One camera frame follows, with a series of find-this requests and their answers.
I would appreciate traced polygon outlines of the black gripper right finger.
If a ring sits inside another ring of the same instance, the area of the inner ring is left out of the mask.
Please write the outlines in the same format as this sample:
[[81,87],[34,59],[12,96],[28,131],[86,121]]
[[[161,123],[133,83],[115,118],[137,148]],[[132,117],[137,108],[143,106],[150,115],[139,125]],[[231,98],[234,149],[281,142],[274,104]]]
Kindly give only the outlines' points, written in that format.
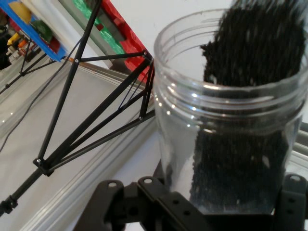
[[308,216],[308,181],[295,173],[282,183],[273,218],[273,231],[303,231]]

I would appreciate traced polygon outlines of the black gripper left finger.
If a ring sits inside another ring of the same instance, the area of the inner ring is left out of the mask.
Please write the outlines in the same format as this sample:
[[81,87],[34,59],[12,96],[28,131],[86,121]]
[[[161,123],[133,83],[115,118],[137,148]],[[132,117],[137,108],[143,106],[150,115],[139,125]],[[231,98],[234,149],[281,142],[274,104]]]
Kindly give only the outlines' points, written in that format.
[[154,177],[124,186],[119,180],[98,184],[76,231],[123,231],[139,223],[145,231],[213,231],[215,228],[180,193],[168,192]]

